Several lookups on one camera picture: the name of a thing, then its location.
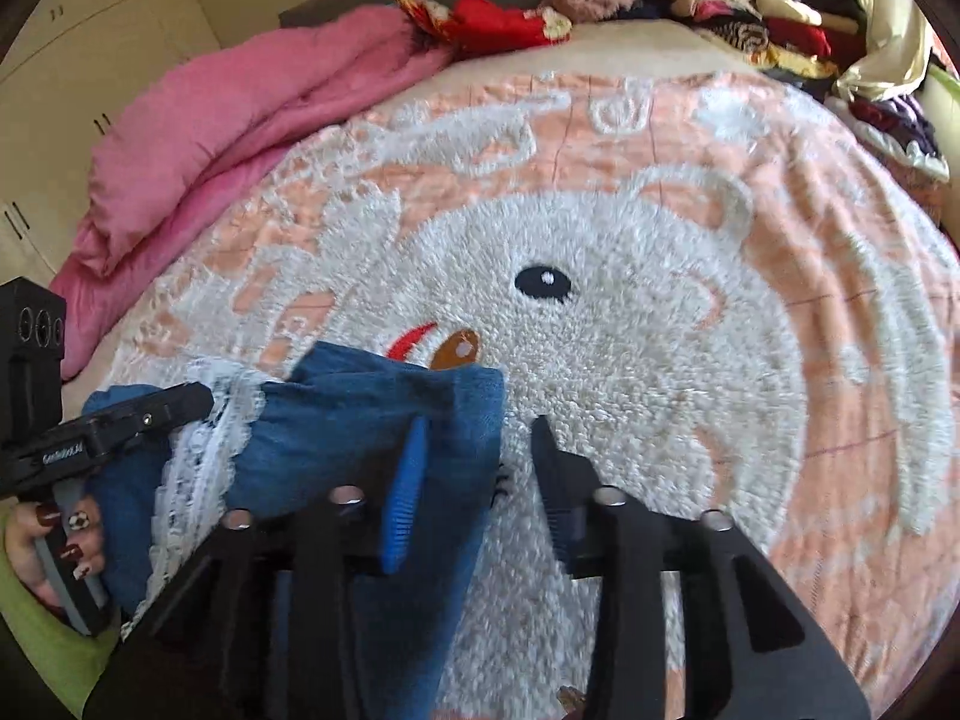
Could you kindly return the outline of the red floral cloth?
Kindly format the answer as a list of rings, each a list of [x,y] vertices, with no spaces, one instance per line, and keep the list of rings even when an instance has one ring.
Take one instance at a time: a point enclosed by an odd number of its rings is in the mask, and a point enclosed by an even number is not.
[[[571,20],[551,7],[505,8],[491,0],[394,0],[421,31],[454,49],[460,60],[566,43]]]

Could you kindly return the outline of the cream yellow curtain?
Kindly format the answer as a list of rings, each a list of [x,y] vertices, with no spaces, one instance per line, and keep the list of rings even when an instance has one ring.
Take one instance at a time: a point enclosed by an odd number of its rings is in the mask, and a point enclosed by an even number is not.
[[[835,83],[844,101],[914,93],[926,78],[934,31],[914,0],[857,0],[866,12],[866,55]]]

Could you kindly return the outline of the purple white garment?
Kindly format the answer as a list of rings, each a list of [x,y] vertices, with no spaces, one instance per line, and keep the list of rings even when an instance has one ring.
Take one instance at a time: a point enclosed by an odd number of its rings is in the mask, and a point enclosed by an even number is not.
[[[949,163],[940,151],[934,125],[911,96],[877,103],[861,98],[848,103],[828,96],[825,106],[875,153],[935,182],[950,181]]]

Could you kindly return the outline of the cream wardrobe cabinet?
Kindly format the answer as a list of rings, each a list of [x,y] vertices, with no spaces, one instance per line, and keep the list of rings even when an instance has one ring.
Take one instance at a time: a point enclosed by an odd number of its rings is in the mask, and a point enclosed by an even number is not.
[[[199,0],[41,0],[2,62],[2,278],[46,286],[88,210],[91,150],[168,70],[217,50]]]

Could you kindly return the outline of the peach white bear blanket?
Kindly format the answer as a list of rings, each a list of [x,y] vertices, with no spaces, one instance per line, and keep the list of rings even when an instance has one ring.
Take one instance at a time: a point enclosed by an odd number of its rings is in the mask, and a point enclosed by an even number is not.
[[[160,591],[265,390],[322,343],[505,381],[496,505],[436,708],[551,718],[594,585],[551,555],[529,457],[560,442],[666,514],[721,507],[814,613],[874,713],[958,603],[958,257],[843,121],[729,64],[493,60],[302,140],[101,344],[110,385],[226,364],[213,436],[149,491],[125,567]]]

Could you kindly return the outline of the blue denim pants lace trim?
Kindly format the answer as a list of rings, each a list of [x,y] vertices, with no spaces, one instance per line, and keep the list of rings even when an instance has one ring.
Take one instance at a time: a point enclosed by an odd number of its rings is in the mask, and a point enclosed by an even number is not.
[[[316,343],[285,380],[221,358],[190,361],[184,377],[210,388],[212,413],[125,450],[86,485],[119,608],[140,619],[224,512],[267,520],[361,486],[425,421],[404,561],[391,577],[360,580],[356,607],[371,717],[430,717],[500,471],[500,372],[428,371]]]

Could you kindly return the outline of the pink folded quilt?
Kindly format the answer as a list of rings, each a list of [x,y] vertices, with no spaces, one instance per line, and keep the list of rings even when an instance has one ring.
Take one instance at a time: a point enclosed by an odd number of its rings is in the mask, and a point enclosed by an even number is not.
[[[364,5],[322,26],[263,32],[153,83],[96,143],[88,210],[50,283],[67,303],[64,379],[291,146],[451,59],[400,8]]]

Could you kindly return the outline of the green sleeve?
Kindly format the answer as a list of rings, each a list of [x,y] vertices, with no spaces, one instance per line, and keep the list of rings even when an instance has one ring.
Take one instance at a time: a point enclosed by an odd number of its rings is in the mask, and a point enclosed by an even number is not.
[[[2,621],[57,706],[73,718],[82,717],[86,699],[121,640],[119,616],[96,637],[78,634],[26,589],[2,551]]]

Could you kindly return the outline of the pile of folded clothes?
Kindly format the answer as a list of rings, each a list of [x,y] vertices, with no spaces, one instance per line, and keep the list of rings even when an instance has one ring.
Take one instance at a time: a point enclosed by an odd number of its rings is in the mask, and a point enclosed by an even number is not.
[[[742,55],[770,75],[832,82],[866,57],[857,0],[654,0],[659,15]]]

